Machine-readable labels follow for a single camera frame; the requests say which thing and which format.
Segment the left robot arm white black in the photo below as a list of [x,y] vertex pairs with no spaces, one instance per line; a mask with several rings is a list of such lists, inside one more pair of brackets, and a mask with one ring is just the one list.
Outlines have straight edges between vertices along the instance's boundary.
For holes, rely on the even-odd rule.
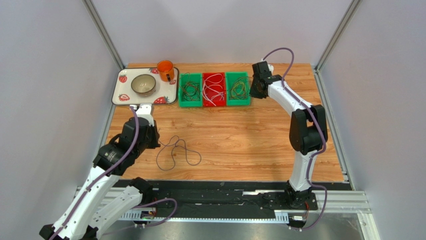
[[122,132],[102,146],[83,187],[64,214],[44,225],[44,240],[99,240],[124,213],[153,200],[153,186],[141,177],[130,181],[124,191],[104,207],[100,204],[127,168],[146,149],[160,147],[156,121],[151,115],[130,118]]

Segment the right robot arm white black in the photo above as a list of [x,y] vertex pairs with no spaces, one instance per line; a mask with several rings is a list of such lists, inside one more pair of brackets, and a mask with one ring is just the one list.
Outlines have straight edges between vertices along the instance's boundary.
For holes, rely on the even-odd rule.
[[282,76],[272,73],[266,61],[253,64],[252,70],[249,95],[256,99],[273,99],[290,116],[289,141],[295,159],[284,200],[289,208],[296,209],[312,194],[313,167],[328,140],[326,111],[322,105],[312,105],[301,98]]

